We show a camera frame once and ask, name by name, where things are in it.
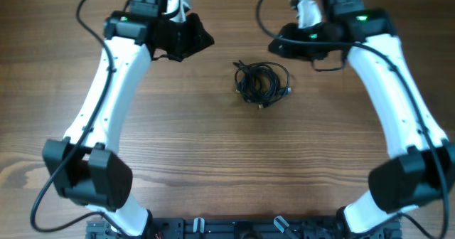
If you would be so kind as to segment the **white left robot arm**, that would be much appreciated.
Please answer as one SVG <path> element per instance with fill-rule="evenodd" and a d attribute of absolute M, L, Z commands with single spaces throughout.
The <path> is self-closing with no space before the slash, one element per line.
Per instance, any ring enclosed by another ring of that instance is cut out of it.
<path fill-rule="evenodd" d="M 128 109 L 155 51 L 181 62 L 213 45 L 192 0 L 128 0 L 106 18 L 100 63 L 85 101 L 61 140 L 48 140 L 47 187 L 89 209 L 113 238 L 158 238 L 151 212 L 132 195 L 132 170 L 119 158 Z"/>

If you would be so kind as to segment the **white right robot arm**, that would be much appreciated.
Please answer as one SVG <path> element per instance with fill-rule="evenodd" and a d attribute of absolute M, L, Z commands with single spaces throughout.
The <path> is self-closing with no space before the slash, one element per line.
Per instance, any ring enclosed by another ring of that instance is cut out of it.
<path fill-rule="evenodd" d="M 368 190 L 337 214 L 336 235 L 360 238 L 441 201 L 449 226 L 454 145 L 436 123 L 408 70 L 402 43 L 382 8 L 363 0 L 291 0 L 297 20 L 272 35 L 269 50 L 314 62 L 332 51 L 362 80 L 379 117 L 389 160 L 368 176 Z"/>

